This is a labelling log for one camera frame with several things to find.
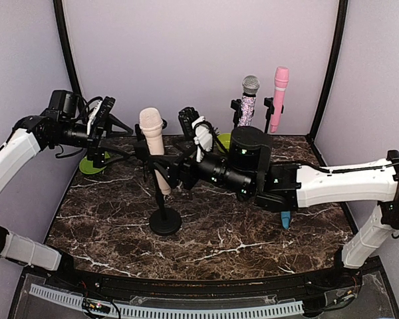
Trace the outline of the beige microphone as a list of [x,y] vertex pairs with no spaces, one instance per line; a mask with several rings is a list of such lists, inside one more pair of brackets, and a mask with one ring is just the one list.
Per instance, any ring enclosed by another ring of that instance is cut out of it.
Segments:
[[164,155],[164,142],[162,129],[164,121],[157,108],[149,107],[143,109],[139,114],[139,126],[146,138],[151,155]]

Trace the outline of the blue microphone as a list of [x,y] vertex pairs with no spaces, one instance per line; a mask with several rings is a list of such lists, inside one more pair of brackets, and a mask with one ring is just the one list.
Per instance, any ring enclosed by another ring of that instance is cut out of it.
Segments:
[[281,224],[284,229],[289,229],[291,224],[291,212],[283,211],[281,212]]

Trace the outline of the black tripod mic stand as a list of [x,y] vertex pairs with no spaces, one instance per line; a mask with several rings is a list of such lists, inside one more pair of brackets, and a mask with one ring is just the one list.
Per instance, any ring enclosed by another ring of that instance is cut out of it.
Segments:
[[140,123],[135,124],[134,131],[138,142],[146,142],[149,152],[152,155],[164,155],[165,147],[162,137],[162,130],[167,127],[168,123],[165,119],[160,118],[160,122],[151,126],[147,125],[143,128]]

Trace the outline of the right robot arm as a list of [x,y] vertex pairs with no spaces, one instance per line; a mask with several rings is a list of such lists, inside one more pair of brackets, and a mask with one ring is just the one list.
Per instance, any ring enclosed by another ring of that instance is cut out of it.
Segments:
[[352,269],[399,231],[399,152],[370,163],[319,167],[306,161],[273,162],[270,135],[251,127],[231,132],[224,156],[197,142],[182,155],[149,155],[148,165],[170,187],[192,188],[202,180],[236,193],[241,200],[272,213],[296,211],[323,203],[374,201],[367,222],[334,258],[326,274],[332,288],[350,280]]

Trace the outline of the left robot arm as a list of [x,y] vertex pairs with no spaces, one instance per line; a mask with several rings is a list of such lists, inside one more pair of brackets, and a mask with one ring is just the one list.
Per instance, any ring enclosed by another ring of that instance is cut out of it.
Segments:
[[[108,143],[110,138],[134,133],[111,113],[114,103],[115,99],[108,96],[84,101],[74,92],[53,91],[48,107],[37,116],[21,118],[1,145],[0,194],[26,163],[47,148],[76,147],[86,152],[87,159],[98,169],[127,160],[131,156],[128,152]],[[80,274],[65,264],[68,257],[64,253],[2,226],[0,258],[55,272],[55,280],[67,290],[80,285]]]

